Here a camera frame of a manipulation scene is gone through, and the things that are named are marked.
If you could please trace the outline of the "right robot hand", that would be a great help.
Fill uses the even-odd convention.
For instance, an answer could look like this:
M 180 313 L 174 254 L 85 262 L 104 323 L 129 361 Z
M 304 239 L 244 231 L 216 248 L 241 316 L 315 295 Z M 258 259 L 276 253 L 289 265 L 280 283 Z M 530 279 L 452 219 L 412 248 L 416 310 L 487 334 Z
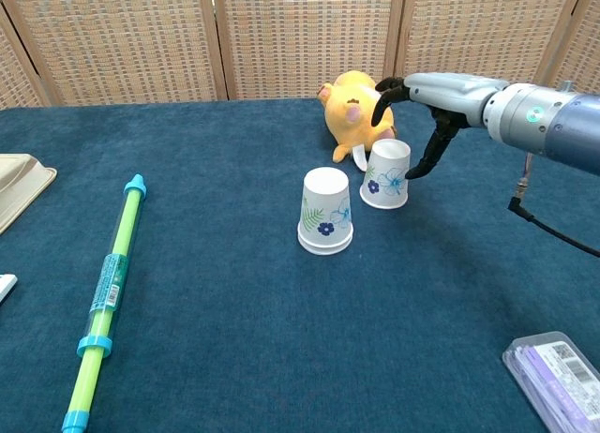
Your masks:
M 449 143 L 463 128 L 481 127 L 488 101 L 509 85 L 506 80 L 453 72 L 417 72 L 405 77 L 387 77 L 375 86 L 380 93 L 371 124 L 375 127 L 393 103 L 418 102 L 427 106 L 435 128 L 419 162 L 405 178 L 428 175 L 440 161 Z

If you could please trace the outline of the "white floral paper cup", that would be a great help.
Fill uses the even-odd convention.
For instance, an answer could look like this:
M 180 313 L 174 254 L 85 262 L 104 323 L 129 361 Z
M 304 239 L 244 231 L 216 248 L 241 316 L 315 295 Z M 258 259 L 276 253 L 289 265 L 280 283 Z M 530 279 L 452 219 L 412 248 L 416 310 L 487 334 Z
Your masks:
M 318 167 L 304 177 L 297 233 L 309 242 L 333 245 L 353 234 L 349 178 L 333 167 Z
M 373 143 L 367 170 L 359 189 L 367 205 L 384 210 L 397 209 L 408 201 L 411 148 L 403 141 L 382 139 Z
M 353 234 L 350 233 L 346 239 L 333 245 L 319 245 L 309 242 L 300 232 L 297 233 L 299 244 L 309 253 L 319 256 L 337 254 L 346 249 L 353 240 Z

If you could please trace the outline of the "woven bamboo screen panel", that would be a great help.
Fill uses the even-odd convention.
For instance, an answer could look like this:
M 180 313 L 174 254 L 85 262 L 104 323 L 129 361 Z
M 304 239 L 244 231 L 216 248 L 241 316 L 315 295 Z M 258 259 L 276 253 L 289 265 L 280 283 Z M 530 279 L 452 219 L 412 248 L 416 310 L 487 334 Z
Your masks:
M 600 0 L 578 0 L 550 68 L 552 86 L 570 81 L 576 91 L 600 94 Z
M 395 73 L 542 82 L 578 0 L 402 0 Z
M 0 111 L 56 104 L 0 0 Z
M 349 70 L 393 74 L 403 0 L 214 0 L 229 99 L 312 98 Z
M 0 0 L 52 106 L 227 99 L 214 0 Z

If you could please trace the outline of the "yellow plush toy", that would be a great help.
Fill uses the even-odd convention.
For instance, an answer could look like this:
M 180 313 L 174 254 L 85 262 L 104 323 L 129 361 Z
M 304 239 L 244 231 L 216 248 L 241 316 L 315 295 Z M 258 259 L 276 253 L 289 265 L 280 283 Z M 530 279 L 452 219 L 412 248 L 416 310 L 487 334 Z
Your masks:
M 381 97 L 375 86 L 367 73 L 350 70 L 340 74 L 333 83 L 323 83 L 318 90 L 317 99 L 324 108 L 326 126 L 337 142 L 332 155 L 335 163 L 343 161 L 355 146 L 363 145 L 369 152 L 374 142 L 398 136 L 390 108 L 384 111 L 377 126 L 371 124 Z

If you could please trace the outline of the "blue felt table cloth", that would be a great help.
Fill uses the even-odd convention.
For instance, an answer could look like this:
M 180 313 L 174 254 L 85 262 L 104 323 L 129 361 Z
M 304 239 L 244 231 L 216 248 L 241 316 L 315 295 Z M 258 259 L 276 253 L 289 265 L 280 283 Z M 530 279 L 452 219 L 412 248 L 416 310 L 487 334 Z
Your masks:
M 0 153 L 57 171 L 0 235 L 0 433 L 60 433 L 135 174 L 87 433 L 547 433 L 503 351 L 560 331 L 600 370 L 600 259 L 508 210 L 523 154 L 464 130 L 397 210 L 344 161 L 354 237 L 321 257 L 296 226 L 334 145 L 315 99 L 0 112 Z

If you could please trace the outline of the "clear package purple items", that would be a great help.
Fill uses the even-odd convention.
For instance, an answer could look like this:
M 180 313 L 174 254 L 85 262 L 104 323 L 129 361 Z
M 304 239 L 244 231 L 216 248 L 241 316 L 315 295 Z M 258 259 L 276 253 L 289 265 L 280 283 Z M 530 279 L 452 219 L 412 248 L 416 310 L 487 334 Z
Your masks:
M 569 336 L 517 338 L 502 361 L 550 433 L 600 433 L 600 371 Z

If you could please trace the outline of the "green blue tube toy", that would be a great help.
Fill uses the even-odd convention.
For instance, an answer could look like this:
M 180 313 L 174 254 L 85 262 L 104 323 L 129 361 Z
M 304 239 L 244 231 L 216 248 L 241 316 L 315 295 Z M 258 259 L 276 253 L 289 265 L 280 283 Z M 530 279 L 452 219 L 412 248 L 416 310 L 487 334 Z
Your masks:
M 130 253 L 138 221 L 146 197 L 146 185 L 135 174 L 123 189 L 123 203 L 116 221 L 113 238 L 103 258 L 88 319 L 78 342 L 77 354 L 81 363 L 61 433 L 85 433 L 98 375 L 104 359 L 113 350 L 113 330 L 128 277 Z

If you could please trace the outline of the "beige pulp food container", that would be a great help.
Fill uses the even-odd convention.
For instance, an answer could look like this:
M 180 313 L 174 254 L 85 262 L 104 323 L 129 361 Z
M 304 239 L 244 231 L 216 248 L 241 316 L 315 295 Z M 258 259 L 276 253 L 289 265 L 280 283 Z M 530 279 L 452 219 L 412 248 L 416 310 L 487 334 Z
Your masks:
M 0 235 L 56 178 L 30 154 L 0 154 Z

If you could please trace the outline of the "white flat box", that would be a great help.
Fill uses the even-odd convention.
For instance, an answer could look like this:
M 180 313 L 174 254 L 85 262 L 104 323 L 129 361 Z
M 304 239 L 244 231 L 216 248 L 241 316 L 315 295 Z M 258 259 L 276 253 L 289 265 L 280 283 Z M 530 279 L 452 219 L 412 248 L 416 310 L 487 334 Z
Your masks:
M 8 296 L 10 291 L 14 288 L 18 278 L 13 274 L 2 274 L 0 275 L 0 303 Z

